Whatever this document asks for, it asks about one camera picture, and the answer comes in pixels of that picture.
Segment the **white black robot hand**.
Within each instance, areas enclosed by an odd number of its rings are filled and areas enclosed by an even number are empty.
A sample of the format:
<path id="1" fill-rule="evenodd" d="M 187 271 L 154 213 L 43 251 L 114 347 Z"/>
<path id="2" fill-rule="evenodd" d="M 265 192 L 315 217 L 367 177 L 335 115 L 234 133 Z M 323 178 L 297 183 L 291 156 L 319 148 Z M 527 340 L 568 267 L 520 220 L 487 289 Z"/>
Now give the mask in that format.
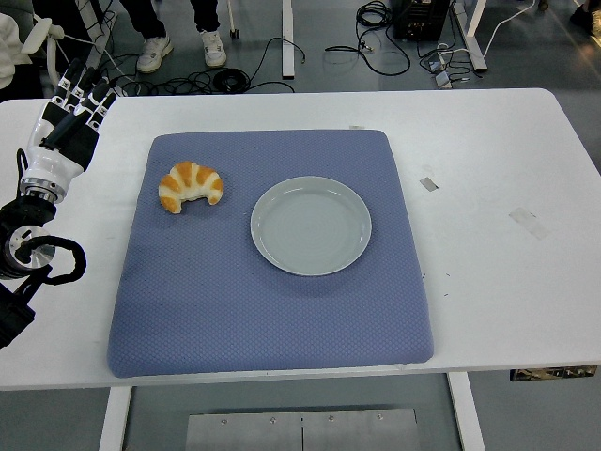
<path id="1" fill-rule="evenodd" d="M 100 125 L 115 100 L 116 93 L 95 69 L 73 60 L 32 131 L 20 191 L 65 196 L 71 181 L 90 165 Z"/>

